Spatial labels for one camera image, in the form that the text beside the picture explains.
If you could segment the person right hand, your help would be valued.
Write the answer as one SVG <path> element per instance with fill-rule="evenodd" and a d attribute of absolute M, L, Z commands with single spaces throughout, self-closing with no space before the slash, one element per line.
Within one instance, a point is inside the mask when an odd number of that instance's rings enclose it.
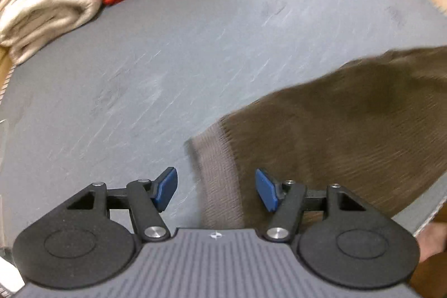
<path fill-rule="evenodd" d="M 420 248 L 420 263 L 446 250 L 447 224 L 430 222 L 417 235 Z"/>

